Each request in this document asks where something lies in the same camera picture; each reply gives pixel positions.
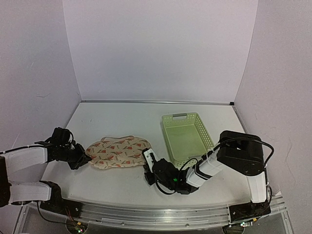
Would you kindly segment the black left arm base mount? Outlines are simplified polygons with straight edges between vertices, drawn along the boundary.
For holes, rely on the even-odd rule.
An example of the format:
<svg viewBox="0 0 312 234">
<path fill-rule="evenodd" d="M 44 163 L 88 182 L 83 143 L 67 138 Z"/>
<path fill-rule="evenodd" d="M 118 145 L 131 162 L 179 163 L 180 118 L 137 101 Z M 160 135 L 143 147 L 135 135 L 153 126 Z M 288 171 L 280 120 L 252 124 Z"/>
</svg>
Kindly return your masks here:
<svg viewBox="0 0 312 234">
<path fill-rule="evenodd" d="M 82 203 L 74 200 L 68 200 L 62 197 L 61 188 L 58 184 L 51 181 L 40 180 L 41 183 L 51 188 L 51 195 L 47 201 L 42 201 L 40 208 L 60 215 L 68 215 L 72 218 L 79 218 L 82 209 Z"/>
</svg>

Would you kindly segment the light green perforated plastic basket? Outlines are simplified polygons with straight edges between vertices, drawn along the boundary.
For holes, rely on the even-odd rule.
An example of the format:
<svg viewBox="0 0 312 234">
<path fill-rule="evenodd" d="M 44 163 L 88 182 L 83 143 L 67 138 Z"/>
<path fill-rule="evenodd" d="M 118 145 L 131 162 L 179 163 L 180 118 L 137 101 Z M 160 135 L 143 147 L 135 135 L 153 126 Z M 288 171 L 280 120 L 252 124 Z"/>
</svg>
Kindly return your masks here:
<svg viewBox="0 0 312 234">
<path fill-rule="evenodd" d="M 164 115 L 161 124 L 169 159 L 177 168 L 215 147 L 198 113 Z"/>
</svg>

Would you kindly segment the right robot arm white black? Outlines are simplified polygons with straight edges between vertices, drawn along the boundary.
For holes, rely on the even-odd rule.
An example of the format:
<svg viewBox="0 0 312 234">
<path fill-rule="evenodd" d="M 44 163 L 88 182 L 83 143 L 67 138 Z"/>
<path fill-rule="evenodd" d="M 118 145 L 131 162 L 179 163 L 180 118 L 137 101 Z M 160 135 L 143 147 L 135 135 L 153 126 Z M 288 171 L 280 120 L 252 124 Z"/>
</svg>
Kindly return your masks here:
<svg viewBox="0 0 312 234">
<path fill-rule="evenodd" d="M 271 212 L 272 189 L 268 184 L 266 167 L 273 154 L 273 146 L 258 136 L 229 130 L 223 131 L 219 143 L 201 158 L 189 159 L 188 162 L 195 162 L 192 166 L 185 162 L 178 169 L 173 163 L 159 159 L 152 149 L 142 151 L 146 161 L 145 179 L 165 195 L 189 195 L 225 168 L 244 175 L 251 198 L 248 203 L 230 207 L 234 221 L 261 217 Z"/>
</svg>

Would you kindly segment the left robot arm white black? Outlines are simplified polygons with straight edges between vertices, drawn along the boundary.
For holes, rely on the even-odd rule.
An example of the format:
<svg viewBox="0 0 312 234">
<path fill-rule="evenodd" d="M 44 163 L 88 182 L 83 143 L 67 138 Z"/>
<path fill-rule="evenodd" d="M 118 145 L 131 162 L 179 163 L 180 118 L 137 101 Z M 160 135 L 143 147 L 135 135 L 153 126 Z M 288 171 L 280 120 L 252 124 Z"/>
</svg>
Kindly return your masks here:
<svg viewBox="0 0 312 234">
<path fill-rule="evenodd" d="M 62 197 L 61 187 L 51 181 L 16 180 L 20 171 L 48 164 L 65 162 L 71 170 L 86 165 L 91 158 L 83 146 L 74 140 L 68 129 L 57 127 L 52 136 L 32 145 L 21 146 L 0 153 L 0 205 L 25 205 L 39 202 L 43 210 L 72 217 L 79 217 L 82 203 Z"/>
</svg>

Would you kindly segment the beige patterned mesh laundry bag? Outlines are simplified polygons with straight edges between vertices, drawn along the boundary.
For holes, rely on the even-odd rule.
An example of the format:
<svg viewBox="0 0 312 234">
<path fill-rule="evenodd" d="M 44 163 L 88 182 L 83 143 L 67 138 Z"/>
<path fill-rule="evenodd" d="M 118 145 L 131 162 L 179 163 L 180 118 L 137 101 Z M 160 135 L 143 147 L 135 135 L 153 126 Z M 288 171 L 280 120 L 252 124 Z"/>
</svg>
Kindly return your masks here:
<svg viewBox="0 0 312 234">
<path fill-rule="evenodd" d="M 144 149 L 152 146 L 149 141 L 137 136 L 103 137 L 91 144 L 85 153 L 89 163 L 96 169 L 127 168 L 145 164 Z"/>
</svg>

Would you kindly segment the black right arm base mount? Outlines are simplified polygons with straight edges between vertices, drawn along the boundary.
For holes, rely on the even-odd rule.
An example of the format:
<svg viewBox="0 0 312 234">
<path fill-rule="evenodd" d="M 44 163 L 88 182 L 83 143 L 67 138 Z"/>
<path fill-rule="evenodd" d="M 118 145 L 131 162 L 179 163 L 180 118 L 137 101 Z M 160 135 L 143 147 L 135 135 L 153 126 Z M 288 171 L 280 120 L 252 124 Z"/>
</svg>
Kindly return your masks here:
<svg viewBox="0 0 312 234">
<path fill-rule="evenodd" d="M 237 223 L 244 220 L 252 220 L 253 218 L 260 218 L 271 213 L 271 208 L 266 200 L 261 203 L 244 203 L 232 205 L 229 207 L 231 223 Z"/>
</svg>

